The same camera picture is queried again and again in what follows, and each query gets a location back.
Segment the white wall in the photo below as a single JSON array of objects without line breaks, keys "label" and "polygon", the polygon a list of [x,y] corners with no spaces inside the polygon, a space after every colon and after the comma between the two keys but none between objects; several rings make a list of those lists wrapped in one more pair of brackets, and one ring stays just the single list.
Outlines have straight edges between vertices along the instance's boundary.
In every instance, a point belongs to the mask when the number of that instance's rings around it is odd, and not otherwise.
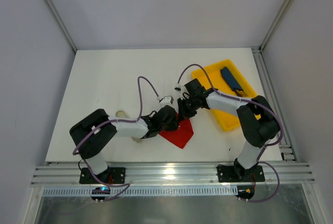
[{"label": "white wall", "polygon": [[294,144],[333,209],[333,0],[295,0],[265,51]]},{"label": "white wall", "polygon": [[74,60],[43,0],[0,0],[0,219],[22,220]]},{"label": "white wall", "polygon": [[53,0],[78,49],[260,45],[283,0]]}]

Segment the white vent strip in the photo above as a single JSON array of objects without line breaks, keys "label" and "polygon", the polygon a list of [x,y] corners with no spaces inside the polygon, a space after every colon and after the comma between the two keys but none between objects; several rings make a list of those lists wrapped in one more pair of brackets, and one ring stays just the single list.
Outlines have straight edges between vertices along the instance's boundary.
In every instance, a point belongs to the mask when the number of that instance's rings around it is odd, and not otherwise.
[{"label": "white vent strip", "polygon": [[[78,197],[92,196],[95,187],[46,187],[44,197]],[[122,189],[111,188],[110,195],[119,193]],[[237,186],[131,186],[122,197],[129,196],[196,196],[196,195],[235,195]]]}]

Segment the black mounting bracket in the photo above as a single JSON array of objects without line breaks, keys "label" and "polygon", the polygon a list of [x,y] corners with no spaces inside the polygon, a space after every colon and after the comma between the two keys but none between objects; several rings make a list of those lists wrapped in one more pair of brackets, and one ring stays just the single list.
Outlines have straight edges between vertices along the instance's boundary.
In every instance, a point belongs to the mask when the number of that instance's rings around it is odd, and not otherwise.
[{"label": "black mounting bracket", "polygon": [[[112,168],[109,167],[106,171],[97,175],[97,178],[102,182],[108,184],[124,184],[125,183],[125,174],[126,168],[123,167],[116,167]],[[99,184],[92,176],[88,168],[82,168],[80,174],[80,184]]]},{"label": "black mounting bracket", "polygon": [[[239,176],[237,176],[235,173],[234,166],[218,165],[216,169],[219,182],[252,182],[251,177],[248,179],[239,179]],[[252,173],[254,174],[256,182],[265,181],[265,175],[262,166],[255,166]]]}]

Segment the red cloth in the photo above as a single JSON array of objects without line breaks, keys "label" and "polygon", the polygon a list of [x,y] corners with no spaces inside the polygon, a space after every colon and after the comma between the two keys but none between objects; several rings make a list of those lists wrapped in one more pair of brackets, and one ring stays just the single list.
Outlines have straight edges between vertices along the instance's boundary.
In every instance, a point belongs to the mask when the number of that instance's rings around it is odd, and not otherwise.
[{"label": "red cloth", "polygon": [[189,119],[180,122],[178,130],[174,131],[161,131],[160,135],[168,140],[170,143],[176,145],[178,148],[183,149],[187,142],[193,136],[193,128]]}]

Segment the white table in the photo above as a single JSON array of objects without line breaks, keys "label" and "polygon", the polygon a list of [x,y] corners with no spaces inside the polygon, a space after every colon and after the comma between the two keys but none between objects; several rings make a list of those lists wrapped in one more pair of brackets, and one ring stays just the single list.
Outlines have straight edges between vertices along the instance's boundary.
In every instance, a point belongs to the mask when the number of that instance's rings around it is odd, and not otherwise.
[{"label": "white table", "polygon": [[[258,95],[263,95],[258,72],[250,48],[193,49],[127,49],[78,51],[61,104],[46,161],[73,162],[75,147],[69,129],[96,109],[109,115],[124,110],[130,117],[139,113],[136,79],[150,79],[161,96],[179,97],[174,90],[183,69],[198,63],[207,66],[230,59]],[[182,84],[188,82],[188,70]],[[155,94],[142,81],[144,115],[159,109]],[[134,142],[128,138],[113,138],[103,149],[108,162],[231,162],[241,152],[245,138],[241,128],[224,132],[212,113],[198,110],[191,118],[194,135],[184,149],[161,136]],[[269,147],[261,160],[280,161],[278,146]]]}]

